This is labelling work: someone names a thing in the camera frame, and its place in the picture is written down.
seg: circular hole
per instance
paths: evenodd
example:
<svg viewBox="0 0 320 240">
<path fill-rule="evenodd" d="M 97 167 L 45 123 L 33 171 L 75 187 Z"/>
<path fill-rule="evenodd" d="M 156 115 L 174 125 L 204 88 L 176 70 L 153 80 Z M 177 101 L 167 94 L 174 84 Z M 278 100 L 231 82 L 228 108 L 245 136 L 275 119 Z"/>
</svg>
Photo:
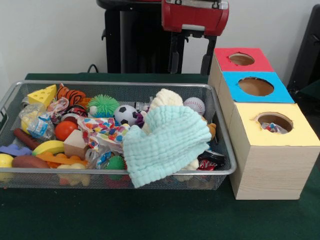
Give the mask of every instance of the circular hole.
<svg viewBox="0 0 320 240">
<path fill-rule="evenodd" d="M 263 129 L 266 129 L 266 127 L 269 126 L 269 124 L 271 123 L 278 125 L 282 128 L 277 128 L 277 131 L 269 130 L 273 133 L 286 134 L 289 133 L 294 127 L 293 122 L 289 118 L 277 112 L 262 113 L 257 117 L 257 121 L 261 124 L 261 127 Z"/>
<path fill-rule="evenodd" d="M 241 79 L 238 84 L 245 93 L 253 96 L 267 96 L 275 90 L 268 81 L 253 76 Z"/>
<path fill-rule="evenodd" d="M 255 63 L 255 59 L 252 56 L 241 52 L 230 55 L 229 59 L 232 63 L 241 66 L 248 66 Z"/>
</svg>

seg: green table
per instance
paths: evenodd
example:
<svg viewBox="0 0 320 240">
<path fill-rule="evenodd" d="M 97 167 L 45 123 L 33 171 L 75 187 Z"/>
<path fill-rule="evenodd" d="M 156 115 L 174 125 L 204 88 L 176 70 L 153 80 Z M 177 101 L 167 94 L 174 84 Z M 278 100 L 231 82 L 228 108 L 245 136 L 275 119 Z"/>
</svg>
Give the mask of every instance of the green table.
<svg viewBox="0 0 320 240">
<path fill-rule="evenodd" d="M 26 78 L 206 81 L 193 74 L 28 74 Z M 0 190 L 0 240 L 102 238 L 318 240 L 320 172 L 313 169 L 300 200 L 237 201 L 229 179 L 217 191 Z"/>
</svg>

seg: black cable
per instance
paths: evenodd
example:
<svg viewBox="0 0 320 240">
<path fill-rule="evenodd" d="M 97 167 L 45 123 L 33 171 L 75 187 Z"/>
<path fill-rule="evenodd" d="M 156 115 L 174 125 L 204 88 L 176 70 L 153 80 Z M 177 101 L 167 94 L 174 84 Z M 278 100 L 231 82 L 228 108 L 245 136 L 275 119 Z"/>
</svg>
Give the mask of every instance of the black cable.
<svg viewBox="0 0 320 240">
<path fill-rule="evenodd" d="M 91 65 L 89 66 L 89 68 L 88 68 L 88 71 L 86 71 L 86 72 L 87 72 L 87 73 L 90 73 L 92 67 L 94 67 L 96 73 L 99 73 L 99 70 L 98 70 L 98 68 L 97 68 L 97 66 L 96 66 L 95 64 L 91 64 Z"/>
</svg>

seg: light blue knitted cloth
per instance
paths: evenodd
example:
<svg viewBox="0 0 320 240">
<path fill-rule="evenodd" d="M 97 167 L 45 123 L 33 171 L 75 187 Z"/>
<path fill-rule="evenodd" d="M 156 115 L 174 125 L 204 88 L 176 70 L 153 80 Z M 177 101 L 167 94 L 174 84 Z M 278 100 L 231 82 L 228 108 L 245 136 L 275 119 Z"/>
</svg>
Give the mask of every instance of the light blue knitted cloth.
<svg viewBox="0 0 320 240">
<path fill-rule="evenodd" d="M 211 134 L 187 106 L 158 106 L 145 117 L 151 133 L 134 125 L 123 139 L 123 154 L 135 188 L 178 172 L 209 148 Z"/>
</svg>

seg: white wall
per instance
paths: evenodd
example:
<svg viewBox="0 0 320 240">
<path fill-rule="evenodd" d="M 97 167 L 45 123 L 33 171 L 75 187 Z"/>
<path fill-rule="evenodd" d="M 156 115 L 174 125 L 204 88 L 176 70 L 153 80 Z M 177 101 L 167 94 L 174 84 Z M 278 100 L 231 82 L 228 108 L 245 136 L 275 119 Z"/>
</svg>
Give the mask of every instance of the white wall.
<svg viewBox="0 0 320 240">
<path fill-rule="evenodd" d="M 0 76 L 13 83 L 27 73 L 86 72 L 93 63 L 105 72 L 104 28 L 95 0 L 0 0 Z"/>
<path fill-rule="evenodd" d="M 313 5 L 319 0 L 229 0 L 217 47 L 259 47 L 289 80 Z M 0 94 L 27 73 L 107 70 L 104 10 L 95 0 L 0 0 Z M 207 42 L 185 45 L 183 71 L 199 73 Z"/>
</svg>

